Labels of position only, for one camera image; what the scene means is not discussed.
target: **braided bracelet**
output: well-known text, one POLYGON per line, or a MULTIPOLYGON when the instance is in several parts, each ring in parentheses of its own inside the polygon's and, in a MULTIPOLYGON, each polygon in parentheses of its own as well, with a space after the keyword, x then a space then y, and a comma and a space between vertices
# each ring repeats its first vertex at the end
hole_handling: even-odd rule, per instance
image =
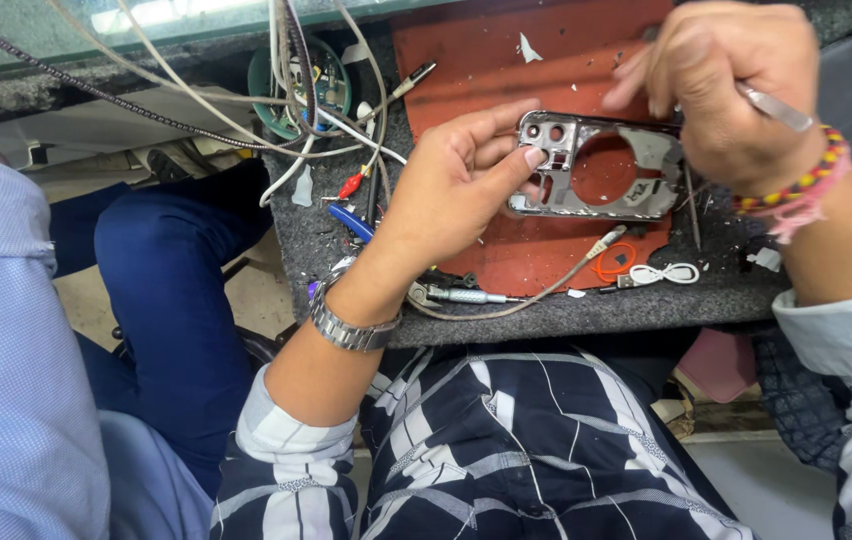
POLYGON ((737 215, 775 218, 776 224, 769 229, 769 233, 780 244, 790 243, 800 227, 826 219, 820 199, 852 167, 850 144, 840 131, 829 126, 819 127, 826 133, 829 146, 813 170, 793 185, 765 197, 733 197, 732 206, 737 215))

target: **glass tabletop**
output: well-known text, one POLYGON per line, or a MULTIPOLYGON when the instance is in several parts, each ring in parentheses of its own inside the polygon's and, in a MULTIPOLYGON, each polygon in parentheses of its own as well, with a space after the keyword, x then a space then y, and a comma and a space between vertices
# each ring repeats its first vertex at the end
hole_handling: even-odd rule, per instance
MULTIPOLYGON (((291 0, 302 24, 339 19, 332 0, 291 0)), ((342 0, 355 17, 442 4, 455 0, 342 0)), ((128 50, 139 43, 115 0, 60 0, 64 8, 106 44, 128 50)), ((185 43, 269 28, 267 0, 131 0, 127 4, 157 43, 185 43)), ((52 62, 101 53, 46 0, 1 0, 0 36, 36 58, 52 62)), ((0 71, 19 60, 0 49, 0 71)))

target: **orange rubber band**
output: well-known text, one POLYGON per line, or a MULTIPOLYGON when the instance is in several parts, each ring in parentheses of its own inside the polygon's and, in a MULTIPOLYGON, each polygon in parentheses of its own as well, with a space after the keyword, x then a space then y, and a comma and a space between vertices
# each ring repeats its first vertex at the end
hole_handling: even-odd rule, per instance
POLYGON ((604 282, 606 282, 608 284, 612 284, 612 283, 616 282, 616 276, 607 277, 607 276, 605 276, 605 274, 618 274, 620 272, 623 272, 624 270, 629 270, 630 268, 633 267, 633 263, 635 263, 635 262, 636 262, 636 248, 633 247, 633 244, 628 244, 626 242, 616 242, 615 244, 613 244, 613 245, 609 246, 608 248, 606 248, 605 250, 603 250, 600 253, 600 255, 596 257, 596 267, 590 268, 590 270, 599 274, 600 279, 603 280, 604 282), (625 264, 620 266, 619 268, 616 268, 615 270, 604 270, 603 269, 603 257, 607 253, 609 253, 612 250, 612 248, 619 247, 619 246, 623 246, 624 248, 629 248, 629 251, 632 252, 632 255, 629 257, 629 259, 626 260, 625 264))

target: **wristwatch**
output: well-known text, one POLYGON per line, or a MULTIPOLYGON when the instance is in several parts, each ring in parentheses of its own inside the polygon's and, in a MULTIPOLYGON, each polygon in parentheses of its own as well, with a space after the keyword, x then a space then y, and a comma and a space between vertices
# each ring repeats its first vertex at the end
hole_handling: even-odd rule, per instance
POLYGON ((393 331, 399 326, 399 321, 403 318, 402 313, 396 314, 396 318, 388 323, 361 327, 344 322, 326 305, 326 290, 346 274, 347 270, 340 268, 334 271, 316 286, 310 305, 312 324, 324 338, 340 349, 363 353, 384 349, 393 337, 393 331))

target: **debris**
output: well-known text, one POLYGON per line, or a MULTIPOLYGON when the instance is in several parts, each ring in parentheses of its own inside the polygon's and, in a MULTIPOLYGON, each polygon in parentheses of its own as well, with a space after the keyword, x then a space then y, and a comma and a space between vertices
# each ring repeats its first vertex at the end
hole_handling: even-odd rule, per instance
POLYGON ((306 165, 303 174, 296 181, 296 191, 292 194, 292 202, 300 207, 312 207, 313 205, 313 177, 309 174, 310 167, 306 165))
POLYGON ((348 267, 348 266, 351 266, 351 265, 352 265, 353 263, 355 263, 355 262, 356 262, 356 257, 355 257, 355 256, 344 256, 343 258, 341 258, 341 259, 339 260, 339 262, 337 262, 337 263, 333 266, 333 268, 331 269, 331 271, 334 271, 334 272, 335 272, 336 270, 339 270, 340 268, 346 268, 346 267, 348 267))
POLYGON ((771 250, 770 248, 763 248, 756 254, 748 254, 745 256, 745 259, 750 263, 758 264, 773 272, 779 272, 780 264, 782 264, 782 255, 780 252, 771 250))
POLYGON ((355 45, 349 45, 344 51, 342 51, 343 64, 353 64, 354 62, 359 62, 360 60, 365 60, 369 57, 370 49, 367 49, 359 43, 355 45))
POLYGON ((526 35, 523 35, 523 32, 519 32, 519 46, 516 47, 516 54, 523 53, 523 60, 526 61, 526 64, 534 60, 542 60, 543 56, 539 55, 536 51, 533 50, 533 47, 530 46, 530 41, 526 38, 526 35))

